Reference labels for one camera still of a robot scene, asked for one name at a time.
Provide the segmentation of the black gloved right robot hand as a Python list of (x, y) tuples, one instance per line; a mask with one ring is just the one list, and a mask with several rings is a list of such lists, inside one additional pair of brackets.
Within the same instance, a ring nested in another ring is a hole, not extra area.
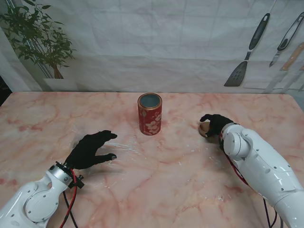
[(205, 114), (201, 117), (200, 122), (204, 122), (206, 120), (209, 120), (209, 130), (205, 133), (206, 137), (219, 135), (225, 125), (233, 123), (229, 118), (219, 114)]

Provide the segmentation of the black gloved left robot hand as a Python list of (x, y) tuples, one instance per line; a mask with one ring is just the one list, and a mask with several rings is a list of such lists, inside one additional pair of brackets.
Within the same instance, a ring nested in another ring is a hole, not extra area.
[(96, 155), (99, 148), (115, 138), (117, 135), (109, 130), (85, 135), (68, 155), (65, 164), (71, 169), (83, 170), (116, 159), (117, 156), (113, 153)]

